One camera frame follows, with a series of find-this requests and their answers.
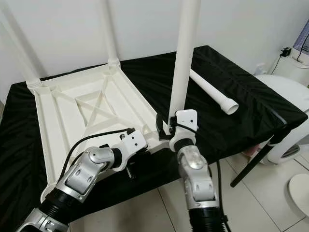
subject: black tablecloth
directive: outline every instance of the black tablecloth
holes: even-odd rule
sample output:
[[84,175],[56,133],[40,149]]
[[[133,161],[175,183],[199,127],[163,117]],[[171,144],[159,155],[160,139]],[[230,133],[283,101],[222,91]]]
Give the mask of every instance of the black tablecloth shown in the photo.
[[[121,62],[124,73],[165,120],[174,64],[175,52]],[[197,145],[209,163],[307,119],[297,107],[209,46],[195,49],[192,69],[239,104],[239,109],[228,116],[190,80],[185,108],[198,112]],[[0,231],[9,232],[40,203],[46,186],[35,100],[24,82],[12,85],[7,97],[0,148]],[[131,168],[135,180],[119,172],[99,182],[72,219],[179,178],[175,155],[167,149],[139,157]]]

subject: black cloth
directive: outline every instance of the black cloth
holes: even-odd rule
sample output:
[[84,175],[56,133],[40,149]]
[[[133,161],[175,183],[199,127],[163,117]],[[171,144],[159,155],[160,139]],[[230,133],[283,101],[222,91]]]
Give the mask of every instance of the black cloth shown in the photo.
[[[175,52],[121,62],[124,73],[165,120],[174,64]],[[307,119],[297,107],[209,46],[195,49],[192,69],[239,104],[239,109],[228,116],[189,81],[185,108],[198,112],[197,145],[209,163],[258,144],[283,129],[295,128]],[[10,232],[39,205],[46,186],[35,100],[25,83],[11,86],[0,124],[0,148],[0,231]],[[135,161],[131,166],[135,180],[119,172],[99,182],[72,219],[179,178],[176,157],[168,149],[139,156]]]

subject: black table leg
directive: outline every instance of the black table leg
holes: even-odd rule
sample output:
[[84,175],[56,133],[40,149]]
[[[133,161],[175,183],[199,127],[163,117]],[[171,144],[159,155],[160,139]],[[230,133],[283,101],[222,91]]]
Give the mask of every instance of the black table leg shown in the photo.
[[290,133],[290,129],[284,129],[281,132],[275,134],[270,141],[260,150],[260,152],[251,160],[250,163],[236,176],[236,178],[231,182],[231,187],[235,187],[252,169],[261,159],[267,155],[267,153],[278,143],[284,139],[286,135]]

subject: white plastic pipe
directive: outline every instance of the white plastic pipe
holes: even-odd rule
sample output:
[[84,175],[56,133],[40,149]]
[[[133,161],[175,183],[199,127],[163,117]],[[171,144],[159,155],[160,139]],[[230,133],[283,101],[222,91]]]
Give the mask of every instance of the white plastic pipe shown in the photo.
[[183,0],[169,118],[175,116],[176,111],[184,108],[200,2],[200,0]]
[[102,4],[103,4],[103,7],[102,7],[103,20],[102,20],[102,22],[103,22],[105,44],[106,44],[107,53],[108,53],[108,64],[110,66],[118,66],[118,65],[120,65],[120,61],[119,61],[119,58],[118,58],[117,52],[116,52],[116,45],[115,45],[115,42],[114,42],[111,16],[110,16],[110,13],[109,13],[107,0],[103,0]]
[[190,70],[190,77],[194,80],[212,99],[214,99],[221,107],[221,109],[228,115],[231,115],[238,109],[238,104],[231,98],[221,93],[203,77],[198,75],[192,69]]
[[6,4],[0,1],[0,37],[16,61],[29,89],[42,85],[40,76],[5,16]]

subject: white wall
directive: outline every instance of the white wall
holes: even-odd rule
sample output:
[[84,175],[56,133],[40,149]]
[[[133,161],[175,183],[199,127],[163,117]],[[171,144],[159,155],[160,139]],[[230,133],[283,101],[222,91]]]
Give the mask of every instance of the white wall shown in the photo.
[[[174,51],[180,0],[109,0],[121,60]],[[104,63],[99,0],[8,0],[42,76]],[[292,46],[309,0],[202,0],[196,46],[208,44],[253,73]],[[0,47],[0,100],[23,81]]]

